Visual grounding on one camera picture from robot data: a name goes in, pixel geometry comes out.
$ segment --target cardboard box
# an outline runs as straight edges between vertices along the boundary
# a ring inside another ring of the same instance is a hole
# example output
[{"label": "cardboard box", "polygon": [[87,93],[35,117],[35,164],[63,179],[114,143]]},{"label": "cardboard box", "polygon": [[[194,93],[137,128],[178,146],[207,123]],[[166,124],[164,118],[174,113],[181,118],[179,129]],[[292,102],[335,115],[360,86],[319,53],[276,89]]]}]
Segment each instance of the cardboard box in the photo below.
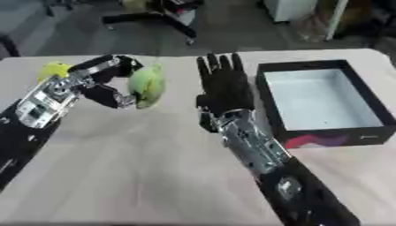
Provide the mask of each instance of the cardboard box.
[{"label": "cardboard box", "polygon": [[396,131],[392,114],[347,61],[260,64],[256,84],[286,148],[383,144]]}]

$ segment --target floor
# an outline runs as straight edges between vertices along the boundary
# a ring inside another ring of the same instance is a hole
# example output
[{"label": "floor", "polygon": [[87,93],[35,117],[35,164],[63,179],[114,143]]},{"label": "floor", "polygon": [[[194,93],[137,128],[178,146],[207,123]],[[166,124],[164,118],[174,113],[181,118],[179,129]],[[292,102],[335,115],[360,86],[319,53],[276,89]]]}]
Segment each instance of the floor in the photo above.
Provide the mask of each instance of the floor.
[{"label": "floor", "polygon": [[[0,31],[8,33],[24,56],[101,55],[106,53],[149,56],[199,56],[254,50],[345,49],[364,47],[359,38],[308,43],[287,24],[274,24],[255,0],[207,0],[197,11],[193,27],[198,39],[185,44],[182,34],[162,24],[125,23],[107,30],[102,15],[118,14],[115,0],[89,1],[74,11],[56,7],[55,18],[47,17],[39,0],[2,0]],[[396,52],[385,40],[384,52]]]}]

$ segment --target robotic hand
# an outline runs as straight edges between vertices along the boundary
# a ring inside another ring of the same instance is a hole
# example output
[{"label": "robotic hand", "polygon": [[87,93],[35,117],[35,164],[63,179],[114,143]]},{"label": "robotic hand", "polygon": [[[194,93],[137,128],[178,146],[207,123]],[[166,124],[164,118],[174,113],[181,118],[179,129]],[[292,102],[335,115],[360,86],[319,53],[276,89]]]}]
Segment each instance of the robotic hand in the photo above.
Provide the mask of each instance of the robotic hand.
[{"label": "robotic hand", "polygon": [[240,57],[197,59],[204,94],[196,98],[200,125],[219,132],[250,170],[284,225],[360,225],[309,169],[254,123],[254,99]]},{"label": "robotic hand", "polygon": [[[129,95],[106,85],[128,78]],[[164,92],[158,65],[143,67],[127,56],[101,56],[82,64],[45,65],[39,85],[0,113],[0,190],[30,161],[82,96],[110,108],[144,109]]]}]

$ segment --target chair wheel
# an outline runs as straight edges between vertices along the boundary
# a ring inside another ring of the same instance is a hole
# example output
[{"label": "chair wheel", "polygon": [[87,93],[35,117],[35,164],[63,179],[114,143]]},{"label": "chair wheel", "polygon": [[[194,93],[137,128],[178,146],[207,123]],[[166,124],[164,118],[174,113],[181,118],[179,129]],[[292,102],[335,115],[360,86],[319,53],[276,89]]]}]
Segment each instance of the chair wheel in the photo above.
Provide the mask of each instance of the chair wheel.
[{"label": "chair wheel", "polygon": [[195,40],[194,39],[187,39],[187,41],[186,41],[186,45],[187,46],[191,46],[191,45],[193,45],[195,43]]},{"label": "chair wheel", "polygon": [[109,30],[109,31],[114,31],[115,29],[114,29],[114,26],[111,26],[111,25],[106,25],[106,28]]},{"label": "chair wheel", "polygon": [[255,3],[255,6],[257,6],[257,8],[259,9],[264,9],[265,8],[264,1],[258,0],[257,3]]}]

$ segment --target white table surface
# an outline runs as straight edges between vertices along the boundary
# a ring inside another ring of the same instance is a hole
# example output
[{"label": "white table surface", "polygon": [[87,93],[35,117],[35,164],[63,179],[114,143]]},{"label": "white table surface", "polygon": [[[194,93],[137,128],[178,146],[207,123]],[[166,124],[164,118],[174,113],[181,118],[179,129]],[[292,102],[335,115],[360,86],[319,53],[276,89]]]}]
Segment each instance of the white table surface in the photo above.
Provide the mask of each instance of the white table surface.
[{"label": "white table surface", "polygon": [[[395,115],[396,71],[369,49],[241,53],[259,63],[347,59]],[[0,107],[35,85],[44,63],[90,56],[7,58]],[[218,135],[198,125],[195,57],[138,56],[163,64],[167,92],[147,110],[80,101],[41,152],[0,194],[0,222],[167,222],[279,224],[251,176]],[[115,86],[123,87],[122,79]],[[257,101],[257,114],[263,113]],[[291,150],[364,224],[395,224],[396,140],[371,147]]]}]

